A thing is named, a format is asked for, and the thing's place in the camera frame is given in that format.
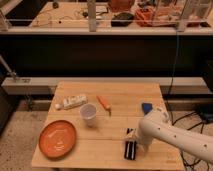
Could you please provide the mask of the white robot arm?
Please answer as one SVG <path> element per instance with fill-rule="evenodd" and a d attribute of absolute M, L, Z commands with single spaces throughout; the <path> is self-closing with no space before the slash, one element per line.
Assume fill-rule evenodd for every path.
<path fill-rule="evenodd" d="M 169 123 L 169 114 L 162 108 L 152 109 L 139 119 L 137 127 L 126 136 L 126 141 L 136 141 L 145 150 L 153 139 L 166 142 L 213 165 L 213 137 L 188 131 Z"/>

